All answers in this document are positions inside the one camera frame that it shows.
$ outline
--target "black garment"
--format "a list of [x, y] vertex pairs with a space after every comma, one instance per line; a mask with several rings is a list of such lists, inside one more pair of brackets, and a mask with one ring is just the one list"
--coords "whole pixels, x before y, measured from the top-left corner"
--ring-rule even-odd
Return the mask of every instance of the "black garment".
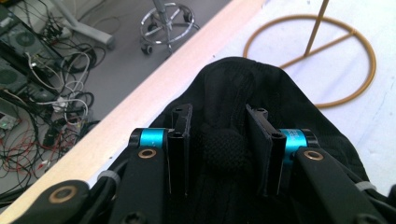
[[168, 223], [295, 223], [284, 189], [266, 199], [255, 194], [246, 104], [268, 110], [277, 129], [310, 129], [323, 149], [368, 179], [348, 139], [279, 68], [243, 58], [209, 64], [150, 127], [171, 128], [171, 110], [183, 104], [193, 105], [191, 188], [185, 200], [168, 198]]

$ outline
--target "chair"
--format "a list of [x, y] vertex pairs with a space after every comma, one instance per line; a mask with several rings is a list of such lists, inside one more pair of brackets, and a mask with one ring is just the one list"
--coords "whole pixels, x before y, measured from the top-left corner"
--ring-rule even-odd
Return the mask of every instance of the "chair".
[[177, 3], [153, 0], [155, 8], [141, 21], [140, 46], [143, 53], [150, 55], [153, 45], [166, 45], [172, 54], [172, 44], [186, 36], [195, 24], [194, 13], [189, 7]]

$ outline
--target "gray cable tie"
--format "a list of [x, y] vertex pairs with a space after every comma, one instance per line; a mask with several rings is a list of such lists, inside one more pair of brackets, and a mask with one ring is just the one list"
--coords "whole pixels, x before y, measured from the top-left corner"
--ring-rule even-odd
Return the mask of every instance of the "gray cable tie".
[[372, 183], [370, 183], [369, 181], [361, 181], [357, 184], [355, 184], [356, 188], [358, 188], [358, 190], [360, 191], [364, 191], [367, 189], [374, 189], [376, 190], [376, 186], [374, 186]]
[[119, 185], [120, 185], [121, 178], [120, 178], [120, 176], [119, 176], [116, 172], [114, 172], [114, 171], [110, 171], [110, 170], [102, 171], [102, 172], [99, 174], [99, 176], [98, 176], [98, 180], [99, 180], [101, 177], [109, 177], [109, 178], [112, 178], [112, 179], [116, 182], [116, 187], [117, 187], [117, 188], [118, 188]]

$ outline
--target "caster wheel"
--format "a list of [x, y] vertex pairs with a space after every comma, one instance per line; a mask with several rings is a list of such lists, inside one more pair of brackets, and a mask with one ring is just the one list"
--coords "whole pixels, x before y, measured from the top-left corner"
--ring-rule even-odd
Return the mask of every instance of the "caster wheel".
[[155, 30], [155, 29], [157, 29], [157, 28], [158, 28], [157, 23], [152, 23], [152, 24], [150, 24], [150, 25], [148, 26], [148, 31], [151, 32], [151, 31], [153, 31], [153, 30]]
[[192, 14], [190, 12], [183, 15], [184, 22], [192, 22]]
[[141, 49], [142, 49], [142, 52], [146, 55], [150, 55], [152, 53], [151, 45], [144, 45]]

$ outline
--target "black fabric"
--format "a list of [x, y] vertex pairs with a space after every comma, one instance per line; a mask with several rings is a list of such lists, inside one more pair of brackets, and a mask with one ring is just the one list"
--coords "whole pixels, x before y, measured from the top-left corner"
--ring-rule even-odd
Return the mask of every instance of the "black fabric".
[[171, 110], [192, 104], [191, 189], [169, 197], [168, 223], [295, 223], [287, 192], [255, 195], [255, 172], [245, 135], [245, 105], [269, 111], [275, 128], [310, 129], [320, 146], [362, 179], [355, 148], [281, 69], [243, 58], [209, 64], [150, 127], [171, 128]]

